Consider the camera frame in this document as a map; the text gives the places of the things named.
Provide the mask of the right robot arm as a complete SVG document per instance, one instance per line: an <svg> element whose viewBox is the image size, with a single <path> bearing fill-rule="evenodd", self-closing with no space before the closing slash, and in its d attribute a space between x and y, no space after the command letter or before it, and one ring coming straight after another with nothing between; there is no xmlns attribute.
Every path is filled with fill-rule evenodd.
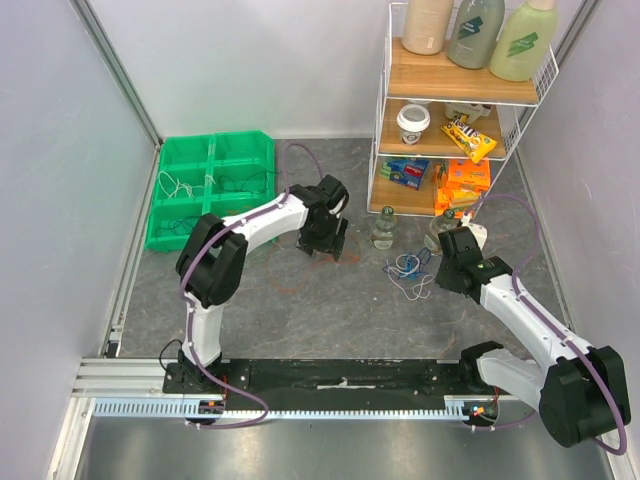
<svg viewBox="0 0 640 480"><path fill-rule="evenodd" d="M463 294L496 316L528 350L529 361L501 344L464 350L458 381L477 394L497 387L538 412L551 437L571 447L615 431L615 453L625 453L631 421L625 367L610 346L594 347L551 315L499 257L486 258L474 231L440 233L442 260L436 283Z"/></svg>

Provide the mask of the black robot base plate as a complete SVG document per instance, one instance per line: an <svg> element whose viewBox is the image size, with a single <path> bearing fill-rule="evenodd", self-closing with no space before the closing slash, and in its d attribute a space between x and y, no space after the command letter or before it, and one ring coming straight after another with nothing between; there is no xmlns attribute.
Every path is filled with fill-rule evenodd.
<svg viewBox="0 0 640 480"><path fill-rule="evenodd" d="M224 388L208 378L265 398L284 390L364 389L407 391L427 395L487 395L495 388L483 383L458 360L434 359L222 359L201 371L191 361L165 367L165 393L219 393Z"/></svg>

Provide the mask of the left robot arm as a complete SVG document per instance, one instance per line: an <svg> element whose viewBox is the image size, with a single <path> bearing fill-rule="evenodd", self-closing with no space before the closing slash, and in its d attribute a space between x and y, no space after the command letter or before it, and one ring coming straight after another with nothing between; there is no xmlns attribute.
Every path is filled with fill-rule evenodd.
<svg viewBox="0 0 640 480"><path fill-rule="evenodd" d="M199 218L176 263L187 307L178 362L185 370L185 382L196 392L208 393L218 385L224 305L239 287L247 255L296 231L299 250L338 260L348 227L342 216L348 201L346 187L327 175L316 186L289 187L276 199L244 214Z"/></svg>

